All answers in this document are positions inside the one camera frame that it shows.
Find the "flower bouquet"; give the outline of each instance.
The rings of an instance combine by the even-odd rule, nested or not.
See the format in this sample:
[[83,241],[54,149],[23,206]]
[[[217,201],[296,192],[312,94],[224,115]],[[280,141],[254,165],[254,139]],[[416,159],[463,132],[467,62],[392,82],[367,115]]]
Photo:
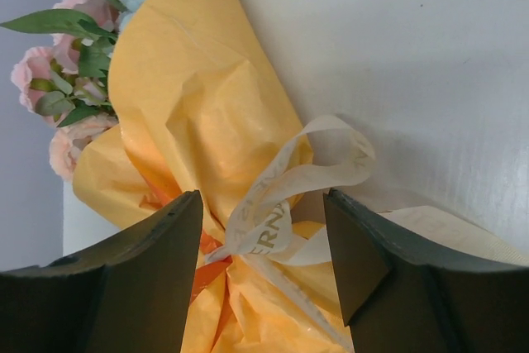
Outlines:
[[[374,150],[336,117],[301,124],[239,0],[64,0],[2,26],[54,36],[13,81],[57,127],[51,164],[87,205],[128,227],[200,190],[182,352],[352,351],[326,228],[293,223],[290,209],[365,181]],[[326,131],[341,134],[344,158],[315,165],[305,135]]]

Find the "white surface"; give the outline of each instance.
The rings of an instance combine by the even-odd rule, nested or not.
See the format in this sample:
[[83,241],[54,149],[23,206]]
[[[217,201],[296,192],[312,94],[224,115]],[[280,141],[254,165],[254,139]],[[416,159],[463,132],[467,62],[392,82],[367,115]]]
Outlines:
[[[529,0],[241,1],[302,119],[339,114],[374,143],[357,198],[433,203],[529,250]],[[91,244],[67,241],[67,200],[65,246]]]
[[71,184],[64,184],[63,191],[65,255],[82,250],[117,232],[115,226],[75,197]]

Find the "paper wrap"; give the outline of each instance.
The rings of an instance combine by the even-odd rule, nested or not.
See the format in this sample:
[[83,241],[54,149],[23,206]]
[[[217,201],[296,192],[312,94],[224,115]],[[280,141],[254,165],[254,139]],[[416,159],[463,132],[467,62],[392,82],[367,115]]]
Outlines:
[[[84,150],[74,175],[77,196],[119,227],[184,191],[203,196],[204,233],[182,352],[348,350],[330,262],[249,264],[258,255],[230,255],[232,248],[204,266],[204,255],[218,253],[230,216],[270,164],[291,170],[312,162],[305,136],[289,141],[303,126],[238,0],[146,0],[117,43],[109,87],[120,125]],[[311,128],[326,126],[349,128],[333,119]],[[358,171],[347,176],[355,184],[366,178],[373,156],[362,136],[349,133],[360,160],[328,171]],[[285,144],[288,153],[274,160]],[[287,185],[283,193],[296,194],[272,208],[289,212],[296,203],[303,190]],[[283,225],[282,236],[292,235],[290,224]],[[297,223],[293,237],[322,239],[321,227]],[[276,285],[290,284],[279,289],[274,278]]]

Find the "pink rose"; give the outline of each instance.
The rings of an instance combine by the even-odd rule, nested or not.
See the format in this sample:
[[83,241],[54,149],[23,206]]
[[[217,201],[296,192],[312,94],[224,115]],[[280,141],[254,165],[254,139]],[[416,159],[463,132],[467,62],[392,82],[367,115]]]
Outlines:
[[[28,111],[35,113],[35,105],[45,94],[31,88],[33,79],[51,79],[50,62],[53,50],[50,47],[33,47],[26,51],[24,58],[13,67],[11,81],[20,90],[20,103]],[[52,117],[44,117],[48,124],[55,125]]]
[[50,143],[50,165],[65,181],[71,182],[81,152],[90,142],[117,124],[115,117],[101,113],[57,130]]
[[[53,8],[68,8],[84,12],[92,17],[96,23],[107,31],[113,31],[116,27],[112,9],[105,0],[63,0],[54,5]],[[79,52],[72,49],[75,37],[57,33],[52,35],[54,39],[54,57],[64,68],[67,74],[77,74],[79,71]]]

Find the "black object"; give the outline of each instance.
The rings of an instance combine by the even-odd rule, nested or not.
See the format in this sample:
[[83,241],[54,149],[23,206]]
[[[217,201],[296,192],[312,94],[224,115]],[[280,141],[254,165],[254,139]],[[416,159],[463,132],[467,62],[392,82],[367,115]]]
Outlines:
[[355,353],[529,352],[529,268],[440,246],[336,190],[325,211]]
[[87,250],[0,274],[0,352],[179,352],[202,215],[185,193]]

